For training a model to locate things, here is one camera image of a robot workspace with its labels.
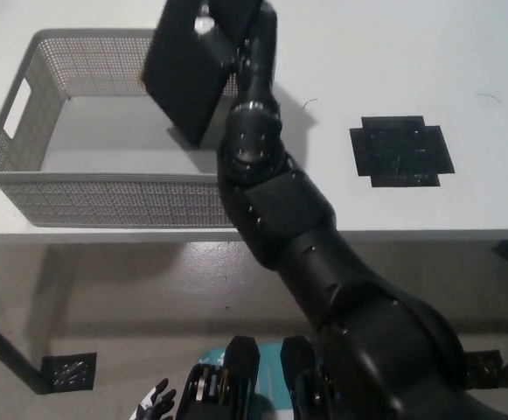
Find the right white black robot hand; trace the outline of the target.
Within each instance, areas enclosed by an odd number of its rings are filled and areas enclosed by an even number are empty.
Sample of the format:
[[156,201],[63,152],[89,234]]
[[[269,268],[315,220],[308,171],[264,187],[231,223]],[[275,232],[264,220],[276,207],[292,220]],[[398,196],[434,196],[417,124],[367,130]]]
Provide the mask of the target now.
[[236,65],[236,48],[213,17],[208,1],[202,1],[198,7],[194,31],[200,44],[213,57],[217,66],[227,72],[233,71]]

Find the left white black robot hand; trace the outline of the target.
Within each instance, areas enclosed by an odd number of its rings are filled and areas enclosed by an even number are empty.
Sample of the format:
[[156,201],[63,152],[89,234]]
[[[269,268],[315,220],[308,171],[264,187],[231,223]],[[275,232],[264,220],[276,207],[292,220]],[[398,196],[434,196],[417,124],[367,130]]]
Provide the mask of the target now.
[[136,406],[129,420],[172,420],[177,391],[163,378]]

